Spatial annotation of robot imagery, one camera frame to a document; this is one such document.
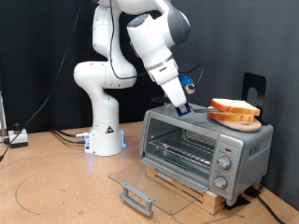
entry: table surface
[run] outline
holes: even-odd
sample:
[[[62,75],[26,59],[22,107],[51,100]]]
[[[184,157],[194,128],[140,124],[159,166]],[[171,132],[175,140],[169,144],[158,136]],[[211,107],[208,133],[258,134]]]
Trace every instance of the table surface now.
[[[83,145],[53,133],[30,133],[29,147],[10,149],[0,163],[1,223],[277,223],[247,195],[250,204],[215,216],[193,204],[172,217],[156,207],[153,217],[137,212],[120,198],[121,186],[107,177],[139,160],[142,122],[121,128],[128,146],[111,157],[87,154]],[[1,154],[5,148],[0,146]],[[262,189],[261,198],[285,223],[299,223],[299,212],[268,189]]]

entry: bread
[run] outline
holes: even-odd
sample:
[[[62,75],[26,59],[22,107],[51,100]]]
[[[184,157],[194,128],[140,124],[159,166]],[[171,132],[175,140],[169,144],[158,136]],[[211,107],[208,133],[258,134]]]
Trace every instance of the bread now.
[[[254,116],[252,115],[241,115],[241,114],[235,114],[231,112],[208,113],[207,115],[212,119],[230,120],[230,121],[247,121],[247,122],[254,121]]]
[[[239,115],[260,116],[260,109],[248,104],[245,101],[212,99],[211,105],[223,112],[231,112]]]

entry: wooden block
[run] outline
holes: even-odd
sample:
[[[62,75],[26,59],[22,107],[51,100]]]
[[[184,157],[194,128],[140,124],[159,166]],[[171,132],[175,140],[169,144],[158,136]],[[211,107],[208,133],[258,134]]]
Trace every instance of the wooden block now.
[[[173,190],[185,199],[190,200],[191,202],[196,200],[194,204],[204,209],[211,215],[215,215],[224,207],[225,198],[210,191],[204,193],[198,189],[194,189],[193,187],[186,185],[182,181],[176,180],[170,175],[160,173],[151,166],[147,166],[147,176],[168,187],[169,189]]]
[[[219,120],[219,119],[215,119],[215,120],[226,127],[229,127],[231,129],[236,129],[246,133],[257,132],[262,128],[261,122],[258,121],[257,119],[255,119],[253,122],[230,121],[230,120]]]

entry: blue light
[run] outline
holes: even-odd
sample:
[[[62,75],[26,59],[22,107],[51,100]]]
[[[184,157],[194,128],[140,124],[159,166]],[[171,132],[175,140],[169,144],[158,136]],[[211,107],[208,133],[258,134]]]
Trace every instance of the blue light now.
[[[122,141],[122,148],[126,148],[127,144],[124,141],[123,129],[121,129],[121,141]]]
[[[193,84],[194,81],[193,79],[190,77],[190,76],[186,76],[186,75],[178,75],[178,79],[180,81],[180,84],[182,86],[186,86],[186,85],[189,85],[189,84]]]

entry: black cable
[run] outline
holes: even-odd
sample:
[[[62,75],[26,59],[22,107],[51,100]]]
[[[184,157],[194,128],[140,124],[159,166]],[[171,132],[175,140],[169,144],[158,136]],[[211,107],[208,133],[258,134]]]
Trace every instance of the black cable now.
[[[140,75],[137,75],[137,76],[133,76],[133,77],[118,77],[114,71],[114,68],[113,68],[113,65],[112,65],[112,56],[111,56],[111,51],[112,51],[112,40],[113,40],[113,36],[114,36],[114,19],[113,19],[113,13],[112,13],[112,4],[111,4],[111,0],[110,1],[110,12],[111,12],[111,18],[112,18],[112,36],[111,36],[111,41],[110,41],[110,65],[111,65],[111,68],[112,68],[112,71],[113,71],[113,74],[116,78],[118,79],[130,79],[130,78],[134,78],[134,77],[141,77],[141,76],[144,76],[147,74],[146,73],[142,73]]]
[[[67,137],[76,137],[75,134],[72,134],[72,133],[64,133],[63,131],[61,131],[61,130],[59,130],[59,129],[57,129],[57,128],[54,128],[54,127],[51,127],[51,130],[50,130],[50,131],[56,131],[56,132],[61,133],[61,134],[65,135],[65,136],[67,136]]]
[[[73,30],[72,30],[72,34],[71,34],[71,36],[70,36],[70,40],[69,40],[69,42],[68,42],[67,49],[66,49],[66,51],[65,51],[65,53],[64,53],[63,60],[62,60],[62,62],[61,62],[61,64],[60,64],[59,70],[58,70],[58,72],[57,72],[56,78],[55,78],[55,80],[54,80],[54,82],[53,82],[53,85],[52,85],[52,87],[51,87],[50,93],[49,93],[49,95],[48,95],[46,101],[44,102],[44,104],[43,104],[41,107],[39,107],[39,109],[34,113],[34,115],[33,115],[30,119],[28,119],[28,121],[27,121],[27,122],[25,123],[25,125],[22,127],[22,130],[25,129],[25,128],[27,127],[27,125],[30,123],[30,121],[31,121],[31,120],[36,116],[36,114],[37,114],[37,113],[38,113],[38,112],[45,106],[45,104],[48,102],[48,100],[49,100],[49,98],[50,98],[50,96],[51,96],[51,94],[52,94],[52,92],[53,92],[53,90],[54,90],[54,87],[55,87],[55,84],[56,84],[56,82],[57,82],[58,76],[60,75],[60,72],[61,72],[62,67],[63,67],[63,64],[64,64],[65,56],[66,56],[66,54],[67,54],[67,52],[69,51],[69,48],[70,48],[70,44],[71,44],[71,41],[72,41],[72,38],[73,38],[73,34],[74,34],[74,31],[75,31],[75,29],[76,29],[77,22],[78,22],[78,14],[79,14],[79,12],[81,11],[83,2],[84,2],[84,0],[81,0],[80,6],[79,6],[79,9],[78,9],[78,12],[77,12],[76,20],[75,20],[75,23],[74,23],[74,27],[73,27]],[[4,154],[3,154],[2,156],[0,156],[0,162],[2,161],[2,159],[3,159],[3,158],[5,157],[5,155],[7,154],[7,151],[8,151],[8,149],[10,148],[11,144],[14,142],[14,140],[15,140],[19,135],[20,135],[20,133],[18,133],[18,134],[12,139],[12,141],[9,143],[9,145],[7,146],[7,149],[6,149],[6,151],[4,152]]]
[[[4,142],[5,145],[9,145],[9,137],[5,138],[3,142]]]
[[[197,80],[197,82],[196,82],[196,84],[194,86],[192,86],[192,85],[188,86],[190,90],[193,90],[193,89],[195,89],[198,86],[200,80],[202,79],[202,77],[203,77],[203,75],[205,73],[205,67],[202,64],[199,64],[199,65],[202,66],[202,73],[200,74],[200,77],[198,78],[198,80]]]
[[[202,66],[202,65],[199,63],[199,64],[197,64],[197,65],[196,65],[192,70],[190,70],[190,71],[187,71],[187,72],[180,72],[180,71],[178,71],[178,72],[181,73],[181,74],[187,74],[187,73],[190,73],[190,72],[196,70],[196,68],[198,68],[199,66]]]
[[[77,142],[73,142],[73,141],[70,141],[70,140],[67,140],[66,138],[63,138],[61,135],[59,135],[56,131],[52,130],[54,133],[56,133],[57,136],[59,136],[60,138],[64,139],[66,142],[69,142],[69,143],[75,143],[75,144],[85,144],[85,141],[77,141]]]
[[[268,211],[277,220],[277,222],[279,222],[280,224],[285,224],[285,222],[281,221],[280,218],[273,212],[273,210],[269,207],[269,205],[266,204],[266,202],[263,201],[263,199],[260,197],[260,195],[258,195],[258,199],[268,209]]]

